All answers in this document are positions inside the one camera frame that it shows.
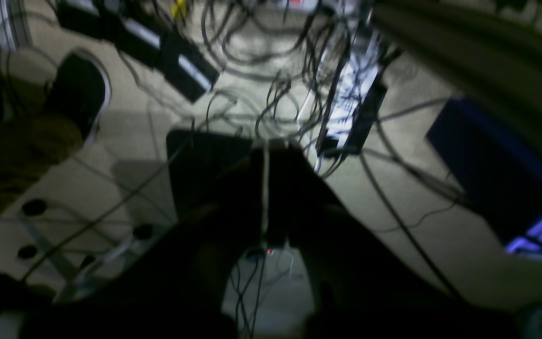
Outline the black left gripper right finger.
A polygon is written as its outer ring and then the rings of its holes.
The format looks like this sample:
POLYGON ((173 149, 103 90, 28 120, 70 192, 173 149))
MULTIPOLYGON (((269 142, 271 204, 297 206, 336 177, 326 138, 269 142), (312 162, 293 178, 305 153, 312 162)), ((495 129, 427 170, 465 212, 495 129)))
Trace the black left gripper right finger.
POLYGON ((422 279, 364 227, 289 141, 267 147, 267 240, 303 257, 310 339, 518 339, 508 314, 422 279))

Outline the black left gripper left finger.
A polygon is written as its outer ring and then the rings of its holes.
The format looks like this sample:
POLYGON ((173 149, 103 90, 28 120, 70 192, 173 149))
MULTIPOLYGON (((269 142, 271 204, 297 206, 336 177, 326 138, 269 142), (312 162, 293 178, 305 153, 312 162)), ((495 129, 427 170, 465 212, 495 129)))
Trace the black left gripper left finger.
POLYGON ((239 257, 261 236, 264 142, 133 266, 78 302, 32 311, 24 339, 236 339, 222 310, 239 257))

